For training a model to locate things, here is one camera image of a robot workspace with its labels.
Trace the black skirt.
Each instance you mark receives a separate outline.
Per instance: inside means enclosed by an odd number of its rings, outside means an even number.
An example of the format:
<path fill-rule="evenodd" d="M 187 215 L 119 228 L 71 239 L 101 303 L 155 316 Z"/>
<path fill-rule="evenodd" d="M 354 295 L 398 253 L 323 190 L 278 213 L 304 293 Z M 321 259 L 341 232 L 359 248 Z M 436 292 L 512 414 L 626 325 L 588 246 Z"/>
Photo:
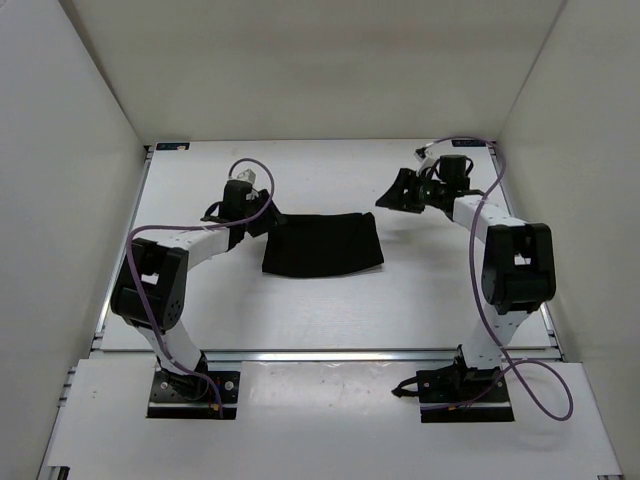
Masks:
<path fill-rule="evenodd" d="M 287 215 L 268 232 L 262 271 L 288 278 L 326 278 L 383 263 L 372 213 Z"/>

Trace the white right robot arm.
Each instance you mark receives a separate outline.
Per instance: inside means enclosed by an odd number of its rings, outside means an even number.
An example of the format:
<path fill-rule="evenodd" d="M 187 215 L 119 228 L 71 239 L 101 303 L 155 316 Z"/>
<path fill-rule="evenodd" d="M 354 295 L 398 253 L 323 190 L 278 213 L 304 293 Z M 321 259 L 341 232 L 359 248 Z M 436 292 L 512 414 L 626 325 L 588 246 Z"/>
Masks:
<path fill-rule="evenodd" d="M 484 192 L 471 187 L 473 167 L 464 155 L 443 155 L 419 170 L 402 168 L 376 201 L 378 207 L 415 214 L 432 207 L 468 229 L 471 267 L 475 244 L 484 247 L 480 279 L 472 282 L 480 320 L 459 348 L 458 362 L 464 366 L 448 376 L 449 391 L 465 401 L 484 388 L 480 370 L 500 366 L 502 349 L 520 325 L 556 292 L 550 227 L 490 203 Z"/>

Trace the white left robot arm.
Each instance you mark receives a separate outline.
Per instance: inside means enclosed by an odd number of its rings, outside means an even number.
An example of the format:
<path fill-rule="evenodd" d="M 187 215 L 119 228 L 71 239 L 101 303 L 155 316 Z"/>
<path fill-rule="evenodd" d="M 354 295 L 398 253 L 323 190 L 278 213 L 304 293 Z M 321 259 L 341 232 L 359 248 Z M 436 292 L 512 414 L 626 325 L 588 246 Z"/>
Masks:
<path fill-rule="evenodd" d="M 266 233 L 284 220 L 273 190 L 256 190 L 244 180 L 229 180 L 223 199 L 192 226 L 145 225 L 126 241 L 110 307 L 151 345 L 162 370 L 188 398 L 208 389 L 204 354 L 195 346 L 181 317 L 188 273 L 231 251 L 244 237 Z"/>

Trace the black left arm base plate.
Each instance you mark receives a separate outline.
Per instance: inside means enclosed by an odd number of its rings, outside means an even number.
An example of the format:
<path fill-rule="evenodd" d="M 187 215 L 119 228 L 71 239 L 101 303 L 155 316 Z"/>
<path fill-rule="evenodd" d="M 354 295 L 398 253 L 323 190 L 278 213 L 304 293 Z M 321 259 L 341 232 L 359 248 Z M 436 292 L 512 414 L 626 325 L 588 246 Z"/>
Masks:
<path fill-rule="evenodd" d="M 209 382 L 157 366 L 146 416 L 150 419 L 235 420 L 241 380 L 239 365 L 222 370 L 209 365 L 207 375 L 218 388 L 222 406 Z"/>

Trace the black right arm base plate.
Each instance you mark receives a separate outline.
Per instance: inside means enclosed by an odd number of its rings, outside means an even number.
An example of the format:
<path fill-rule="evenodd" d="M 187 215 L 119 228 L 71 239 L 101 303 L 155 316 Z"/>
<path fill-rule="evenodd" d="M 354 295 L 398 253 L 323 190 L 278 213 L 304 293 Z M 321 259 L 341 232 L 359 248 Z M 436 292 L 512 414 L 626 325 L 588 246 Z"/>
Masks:
<path fill-rule="evenodd" d="M 397 398 L 417 398 L 422 423 L 513 422 L 508 387 L 499 367 L 470 369 L 461 360 L 451 365 L 418 370 L 391 393 Z"/>

